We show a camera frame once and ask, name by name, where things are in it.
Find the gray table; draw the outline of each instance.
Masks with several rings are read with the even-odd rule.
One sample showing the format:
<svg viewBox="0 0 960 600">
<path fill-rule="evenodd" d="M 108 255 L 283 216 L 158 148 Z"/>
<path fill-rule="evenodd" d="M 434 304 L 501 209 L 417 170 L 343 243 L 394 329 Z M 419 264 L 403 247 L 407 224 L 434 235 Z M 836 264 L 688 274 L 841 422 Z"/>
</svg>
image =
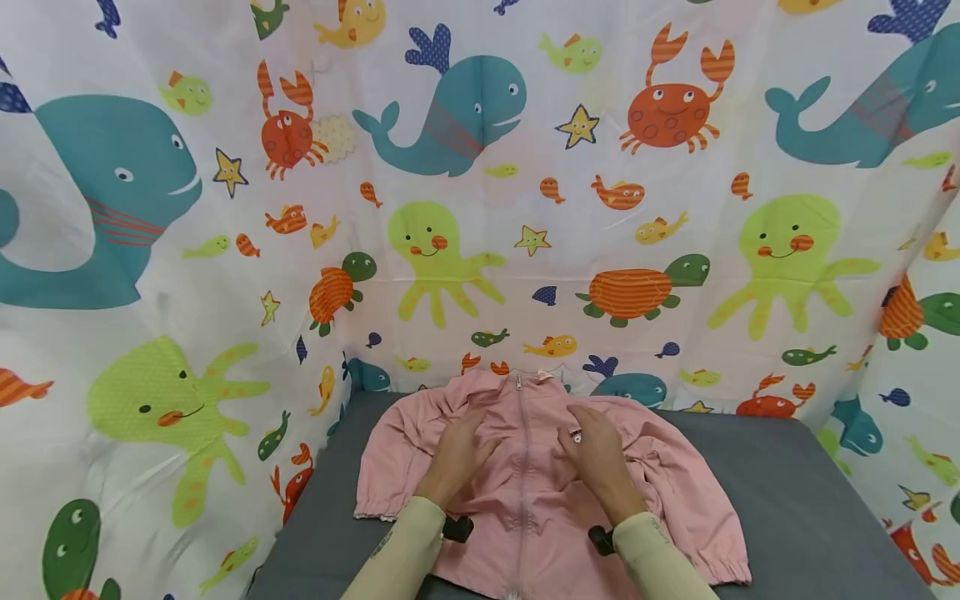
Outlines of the gray table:
<svg viewBox="0 0 960 600">
<path fill-rule="evenodd" d="M 354 395 L 248 598 L 334 600 L 344 592 L 391 526 L 354 519 L 353 507 L 367 438 L 401 397 Z M 660 415 L 700 450 L 740 515 L 754 584 L 716 588 L 722 600 L 932 600 L 806 427 L 792 420 Z M 428 576 L 418 598 L 483 596 Z"/>
</svg>

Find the hand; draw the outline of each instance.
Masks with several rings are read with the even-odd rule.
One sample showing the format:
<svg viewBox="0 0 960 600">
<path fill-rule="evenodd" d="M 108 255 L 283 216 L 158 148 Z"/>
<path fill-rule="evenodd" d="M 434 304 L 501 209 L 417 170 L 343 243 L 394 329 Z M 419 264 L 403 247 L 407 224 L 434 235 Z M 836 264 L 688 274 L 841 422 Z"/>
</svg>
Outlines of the hand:
<svg viewBox="0 0 960 600">
<path fill-rule="evenodd" d="M 557 439 L 581 481 L 600 501 L 611 525 L 616 527 L 628 517 L 645 512 L 647 505 L 630 478 L 623 439 L 613 423 L 586 406 L 571 404 L 566 410 L 580 423 L 581 441 L 576 444 L 562 427 L 557 429 Z"/>
<path fill-rule="evenodd" d="M 479 448 L 473 443 L 473 434 L 486 415 L 487 409 L 473 409 L 444 428 L 437 453 L 414 495 L 446 510 L 450 500 L 473 479 L 500 445 L 499 440 L 488 440 Z"/>
</svg>

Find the patterned fabric backdrop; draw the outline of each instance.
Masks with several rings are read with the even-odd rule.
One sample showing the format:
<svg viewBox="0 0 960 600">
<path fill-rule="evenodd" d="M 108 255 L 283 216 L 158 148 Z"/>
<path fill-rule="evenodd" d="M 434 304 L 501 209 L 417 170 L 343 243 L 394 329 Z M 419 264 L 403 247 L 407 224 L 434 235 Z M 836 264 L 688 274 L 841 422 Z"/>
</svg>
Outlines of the patterned fabric backdrop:
<svg viewBox="0 0 960 600">
<path fill-rule="evenodd" d="M 960 597 L 949 0 L 0 7 L 10 597 L 238 598 L 470 369 L 803 420 Z"/>
</svg>

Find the orange crab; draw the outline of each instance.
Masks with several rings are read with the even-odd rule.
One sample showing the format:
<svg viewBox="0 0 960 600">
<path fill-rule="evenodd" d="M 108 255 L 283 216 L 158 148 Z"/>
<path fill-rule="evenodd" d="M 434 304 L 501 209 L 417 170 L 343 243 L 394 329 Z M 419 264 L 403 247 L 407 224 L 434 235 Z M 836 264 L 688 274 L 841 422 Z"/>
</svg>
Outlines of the orange crab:
<svg viewBox="0 0 960 600">
<path fill-rule="evenodd" d="M 267 117 L 267 122 L 260 131 L 260 141 L 267 158 L 270 159 L 267 161 L 267 170 L 270 171 L 271 180 L 279 171 L 280 180 L 283 181 L 287 170 L 293 169 L 301 158 L 306 158 L 313 167 L 317 165 L 314 156 L 323 163 L 324 156 L 320 151 L 330 152 L 325 144 L 313 138 L 313 130 L 310 128 L 310 121 L 313 120 L 313 88 L 301 72 L 294 73 L 297 75 L 297 84 L 293 85 L 281 77 L 280 87 L 287 98 L 307 108 L 306 118 L 290 110 L 271 114 L 268 104 L 274 96 L 274 86 L 270 83 L 267 62 L 261 60 L 256 70 L 256 82 L 260 86 L 260 94 L 263 95 L 263 114 Z"/>
<path fill-rule="evenodd" d="M 620 136 L 626 139 L 620 150 L 626 150 L 631 144 L 630 154 L 643 144 L 658 148 L 672 148 L 686 142 L 688 151 L 693 154 L 696 146 L 694 139 L 700 140 L 700 149 L 707 148 L 707 139 L 701 130 L 707 130 L 714 139 L 720 137 L 720 131 L 707 122 L 710 104 L 720 97 L 724 83 L 733 72 L 733 44 L 723 42 L 720 56 L 715 57 L 709 48 L 700 55 L 700 68 L 709 80 L 717 84 L 712 96 L 690 84 L 653 85 L 654 69 L 674 59 L 683 50 L 686 34 L 683 32 L 674 39 L 670 37 L 670 23 L 667 23 L 651 49 L 650 68 L 647 69 L 647 86 L 640 91 L 630 104 L 627 123 L 630 129 Z"/>
</svg>

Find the orange fish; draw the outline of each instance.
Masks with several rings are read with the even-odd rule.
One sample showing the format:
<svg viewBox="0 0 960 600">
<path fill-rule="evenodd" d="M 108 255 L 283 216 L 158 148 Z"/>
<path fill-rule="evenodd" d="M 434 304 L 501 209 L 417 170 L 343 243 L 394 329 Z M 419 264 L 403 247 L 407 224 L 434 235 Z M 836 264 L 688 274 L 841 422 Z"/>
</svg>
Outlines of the orange fish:
<svg viewBox="0 0 960 600">
<path fill-rule="evenodd" d="M 383 205 L 383 203 L 376 198 L 376 190 L 373 189 L 373 184 L 369 181 L 364 181 L 360 184 L 360 195 L 368 202 L 372 202 L 377 208 Z"/>
<path fill-rule="evenodd" d="M 246 233 L 241 233 L 237 236 L 237 250 L 244 256 L 260 257 L 260 249 L 253 247 L 253 242 L 250 241 Z"/>
<path fill-rule="evenodd" d="M 612 188 L 607 189 L 599 175 L 597 181 L 591 183 L 590 187 L 597 191 L 597 196 L 600 197 L 603 204 L 613 210 L 630 210 L 640 204 L 643 195 L 646 194 L 643 186 L 639 183 L 627 183 L 625 181 L 618 181 Z"/>
<path fill-rule="evenodd" d="M 945 192 L 949 192 L 951 189 L 956 189 L 957 186 L 953 183 L 953 173 L 957 170 L 957 165 L 951 164 L 949 170 L 947 171 L 947 176 L 944 177 L 944 182 L 940 186 Z"/>
<path fill-rule="evenodd" d="M 27 396 L 41 399 L 47 395 L 47 390 L 53 384 L 53 381 L 45 381 L 38 385 L 30 385 L 17 377 L 15 372 L 9 369 L 0 369 L 0 407 L 16 404 Z"/>
<path fill-rule="evenodd" d="M 734 196 L 739 196 L 740 200 L 748 200 L 753 194 L 750 193 L 750 174 L 744 171 L 737 173 L 730 184 L 730 191 Z"/>
<path fill-rule="evenodd" d="M 560 185 L 552 177 L 544 178 L 540 182 L 540 193 L 557 204 L 562 204 L 566 198 L 560 196 Z"/>
<path fill-rule="evenodd" d="M 274 228 L 277 233 L 293 233 L 306 227 L 306 217 L 303 216 L 303 206 L 294 204 L 293 206 L 284 205 L 280 211 L 280 218 L 275 219 L 270 213 L 263 213 L 267 217 L 267 227 Z"/>
<path fill-rule="evenodd" d="M 464 354 L 464 360 L 460 361 L 460 367 L 461 367 L 460 375 L 463 376 L 463 374 L 467 372 L 467 369 L 469 369 L 470 367 L 476 367 L 479 364 L 480 364 L 480 357 L 477 356 L 476 358 L 470 358 L 470 353 L 467 352 L 466 354 Z"/>
</svg>

